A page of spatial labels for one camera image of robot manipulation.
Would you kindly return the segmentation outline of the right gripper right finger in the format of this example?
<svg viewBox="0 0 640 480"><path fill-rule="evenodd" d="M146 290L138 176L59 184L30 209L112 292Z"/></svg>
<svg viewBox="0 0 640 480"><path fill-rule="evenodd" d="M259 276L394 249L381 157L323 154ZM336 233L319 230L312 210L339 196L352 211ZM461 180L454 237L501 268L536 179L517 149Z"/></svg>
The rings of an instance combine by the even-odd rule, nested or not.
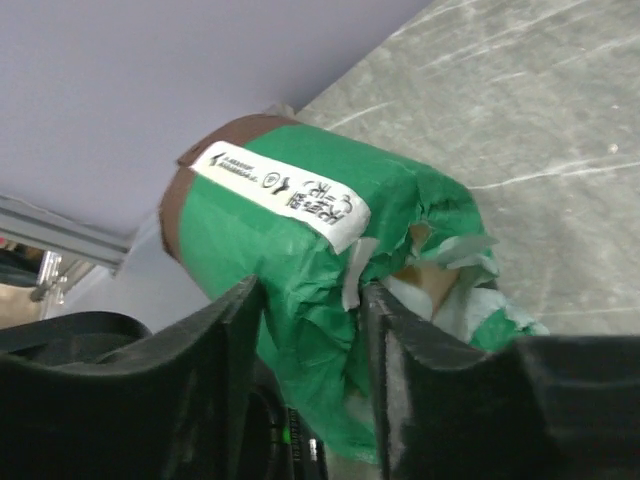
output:
<svg viewBox="0 0 640 480"><path fill-rule="evenodd" d="M635 479L639 340L524 336L480 351L362 294L385 479Z"/></svg>

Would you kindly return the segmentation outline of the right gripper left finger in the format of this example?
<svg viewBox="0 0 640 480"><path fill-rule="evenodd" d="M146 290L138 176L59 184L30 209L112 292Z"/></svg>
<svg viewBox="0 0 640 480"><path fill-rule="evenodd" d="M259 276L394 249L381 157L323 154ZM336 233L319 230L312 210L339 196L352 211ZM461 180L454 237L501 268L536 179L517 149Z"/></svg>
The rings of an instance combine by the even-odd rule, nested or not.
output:
<svg viewBox="0 0 640 480"><path fill-rule="evenodd" d="M1 333L5 479L231 479L265 295L247 277L157 332L82 312Z"/></svg>

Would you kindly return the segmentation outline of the green torn roll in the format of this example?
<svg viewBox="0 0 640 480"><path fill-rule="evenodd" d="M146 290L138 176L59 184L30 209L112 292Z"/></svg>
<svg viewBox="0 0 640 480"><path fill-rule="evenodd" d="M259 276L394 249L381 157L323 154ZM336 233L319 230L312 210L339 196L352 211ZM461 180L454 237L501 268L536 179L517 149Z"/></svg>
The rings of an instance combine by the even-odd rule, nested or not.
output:
<svg viewBox="0 0 640 480"><path fill-rule="evenodd" d="M158 210L166 252L217 297L256 275L257 351L335 453L377 459L361 289L484 351L546 328L496 286L470 191L437 169L286 117L237 118L185 152Z"/></svg>

